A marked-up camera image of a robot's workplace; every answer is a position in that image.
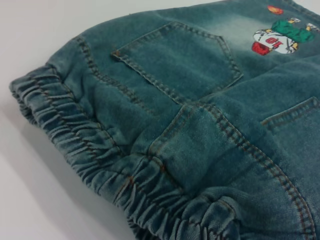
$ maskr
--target jeans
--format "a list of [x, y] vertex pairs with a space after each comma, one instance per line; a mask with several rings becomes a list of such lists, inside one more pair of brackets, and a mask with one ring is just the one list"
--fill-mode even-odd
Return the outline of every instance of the jeans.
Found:
[[140, 12], [10, 90], [137, 240], [316, 240], [319, 27], [291, 0]]

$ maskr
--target white surface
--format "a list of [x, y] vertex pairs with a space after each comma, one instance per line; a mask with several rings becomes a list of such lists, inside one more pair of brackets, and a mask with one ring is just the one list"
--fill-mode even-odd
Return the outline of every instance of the white surface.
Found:
[[[123, 213], [81, 182], [31, 126], [9, 83], [69, 39], [130, 13], [214, 0], [0, 0], [0, 239], [133, 240]], [[320, 14], [319, 0], [297, 0]]]

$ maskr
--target faded denim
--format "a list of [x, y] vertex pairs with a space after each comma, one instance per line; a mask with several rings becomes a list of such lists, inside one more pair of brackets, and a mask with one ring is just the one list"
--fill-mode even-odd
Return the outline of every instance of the faded denim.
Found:
[[319, 26], [291, 0], [131, 14], [10, 89], [138, 240], [316, 240]]

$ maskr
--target denim pocket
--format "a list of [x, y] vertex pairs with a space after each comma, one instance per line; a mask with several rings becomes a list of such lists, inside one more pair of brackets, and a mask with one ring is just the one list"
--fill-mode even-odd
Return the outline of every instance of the denim pocket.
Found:
[[176, 21], [112, 55], [178, 104], [227, 88], [243, 75], [222, 36]]
[[267, 129], [272, 130], [281, 126], [287, 125], [300, 118], [312, 118], [312, 113], [319, 111], [320, 102], [316, 97], [311, 97], [288, 110], [277, 113], [263, 120], [261, 124]]
[[316, 97], [268, 117], [261, 124], [291, 156], [304, 160], [305, 164], [307, 159], [319, 159], [320, 101]]

